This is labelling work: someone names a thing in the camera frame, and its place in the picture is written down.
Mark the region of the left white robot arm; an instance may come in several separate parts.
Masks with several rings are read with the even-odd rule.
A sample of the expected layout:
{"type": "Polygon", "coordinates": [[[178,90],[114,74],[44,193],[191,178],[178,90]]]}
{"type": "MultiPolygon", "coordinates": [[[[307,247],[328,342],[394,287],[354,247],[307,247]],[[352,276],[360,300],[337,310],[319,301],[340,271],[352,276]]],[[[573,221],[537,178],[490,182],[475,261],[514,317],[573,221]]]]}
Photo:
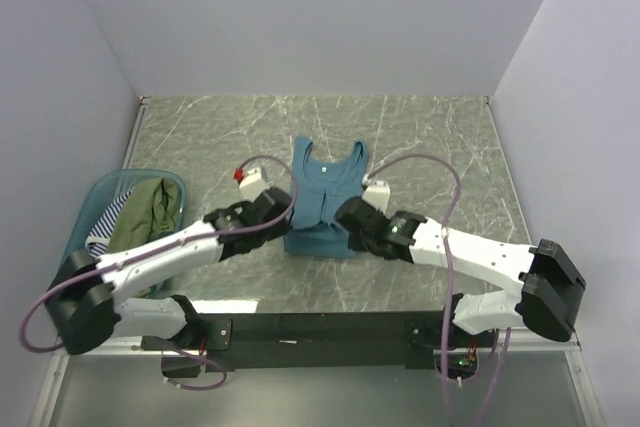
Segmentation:
{"type": "Polygon", "coordinates": [[[270,187],[253,201],[216,209],[143,246],[100,258],[72,253],[45,303],[64,349],[79,355],[111,338],[136,335],[165,339],[179,349],[200,346],[205,323],[186,296],[154,300],[140,297],[140,292],[283,236],[293,205],[293,196],[270,187]]]}

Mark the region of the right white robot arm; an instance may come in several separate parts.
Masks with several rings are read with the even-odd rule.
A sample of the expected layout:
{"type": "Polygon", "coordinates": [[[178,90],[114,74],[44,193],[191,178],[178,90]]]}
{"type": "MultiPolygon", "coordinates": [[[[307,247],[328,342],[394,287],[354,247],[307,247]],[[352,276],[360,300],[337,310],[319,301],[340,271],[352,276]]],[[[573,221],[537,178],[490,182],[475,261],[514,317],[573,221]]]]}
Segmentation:
{"type": "Polygon", "coordinates": [[[387,217],[364,199],[348,200],[335,221],[369,253],[386,260],[440,266],[494,286],[486,294],[453,299],[439,321],[444,342],[460,346],[472,335],[524,327],[555,342],[569,341],[586,281],[563,247],[499,242],[406,211],[387,217]]]}

